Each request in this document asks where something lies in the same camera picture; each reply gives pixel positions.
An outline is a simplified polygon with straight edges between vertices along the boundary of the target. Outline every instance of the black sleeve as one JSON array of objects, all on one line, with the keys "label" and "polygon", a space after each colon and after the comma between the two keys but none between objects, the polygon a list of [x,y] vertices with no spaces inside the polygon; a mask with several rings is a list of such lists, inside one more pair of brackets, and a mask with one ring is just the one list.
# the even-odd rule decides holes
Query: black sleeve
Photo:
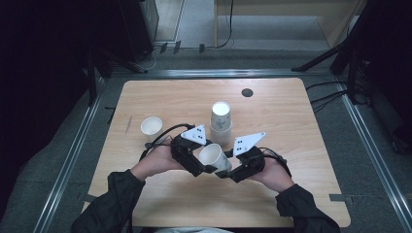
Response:
[{"label": "black sleeve", "polygon": [[294,232],[340,232],[338,224],[316,207],[312,194],[301,186],[293,185],[276,200],[280,215],[293,217]]},{"label": "black sleeve", "polygon": [[121,232],[146,182],[127,170],[108,177],[109,190],[94,199],[73,222],[72,232]]}]

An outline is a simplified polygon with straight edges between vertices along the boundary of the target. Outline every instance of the white triangular marker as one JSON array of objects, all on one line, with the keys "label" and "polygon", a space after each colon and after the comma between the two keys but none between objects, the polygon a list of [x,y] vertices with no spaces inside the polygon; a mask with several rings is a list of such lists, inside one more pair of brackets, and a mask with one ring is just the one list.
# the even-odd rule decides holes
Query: white triangular marker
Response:
[{"label": "white triangular marker", "polygon": [[191,130],[185,131],[181,134],[182,138],[195,142],[200,145],[206,145],[206,131],[205,125],[199,125]]},{"label": "white triangular marker", "polygon": [[265,132],[251,134],[248,136],[243,136],[235,138],[233,145],[233,156],[240,155],[244,152],[249,151],[254,145],[258,143],[264,136]]}]

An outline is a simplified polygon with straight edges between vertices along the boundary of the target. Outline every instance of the tabletop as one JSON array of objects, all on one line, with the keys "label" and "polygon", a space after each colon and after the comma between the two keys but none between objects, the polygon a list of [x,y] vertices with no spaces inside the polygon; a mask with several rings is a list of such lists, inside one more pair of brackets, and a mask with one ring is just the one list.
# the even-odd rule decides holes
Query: tabletop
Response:
[{"label": "tabletop", "polygon": [[[245,97],[249,89],[253,95]],[[212,106],[224,101],[231,107],[232,140],[266,132],[258,147],[271,148],[288,160],[293,180],[314,195],[319,209],[341,227],[350,224],[324,140],[303,82],[300,79],[161,80],[127,82],[100,155],[89,194],[107,191],[107,176],[125,171],[139,161],[146,136],[140,124],[146,117],[163,120],[163,129],[179,123],[206,126]],[[171,132],[182,133],[185,128]],[[229,158],[233,168],[239,165]],[[261,183],[235,183],[213,174],[194,177],[186,171],[169,171],[146,179],[133,212],[138,226],[289,227],[290,217],[276,209],[276,192]]]}]

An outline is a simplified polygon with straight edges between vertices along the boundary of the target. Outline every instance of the white paper cup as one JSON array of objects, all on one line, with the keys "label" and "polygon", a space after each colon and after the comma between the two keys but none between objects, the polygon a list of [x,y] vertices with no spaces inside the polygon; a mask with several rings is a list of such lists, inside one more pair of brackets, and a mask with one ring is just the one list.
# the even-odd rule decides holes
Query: white paper cup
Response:
[{"label": "white paper cup", "polygon": [[217,131],[225,131],[231,125],[230,105],[216,102],[212,107],[211,125]]},{"label": "white paper cup", "polygon": [[148,138],[148,143],[152,143],[161,133],[163,133],[163,122],[159,117],[151,116],[143,120],[140,129]]},{"label": "white paper cup", "polygon": [[223,170],[231,171],[231,163],[218,144],[211,144],[203,148],[199,154],[199,161],[203,165],[211,165],[218,168],[215,173]]},{"label": "white paper cup", "polygon": [[216,130],[212,124],[210,125],[210,140],[212,143],[219,144],[221,147],[226,146],[230,143],[231,139],[231,127],[232,122],[230,122],[229,128],[225,131]]}]

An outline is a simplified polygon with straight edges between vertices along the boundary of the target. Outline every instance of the human hand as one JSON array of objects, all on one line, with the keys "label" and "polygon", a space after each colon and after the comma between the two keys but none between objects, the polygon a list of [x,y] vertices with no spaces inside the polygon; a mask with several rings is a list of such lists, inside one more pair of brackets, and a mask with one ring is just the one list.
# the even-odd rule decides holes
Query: human hand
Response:
[{"label": "human hand", "polygon": [[[163,145],[170,145],[171,140],[163,141]],[[185,170],[185,168],[172,157],[169,146],[157,146],[151,150],[146,157],[134,165],[130,172],[140,181],[147,177],[164,173],[169,170]]]},{"label": "human hand", "polygon": [[263,183],[266,187],[280,193],[294,185],[293,180],[282,167],[272,158],[264,158],[264,168],[261,172],[249,177],[250,180]]}]

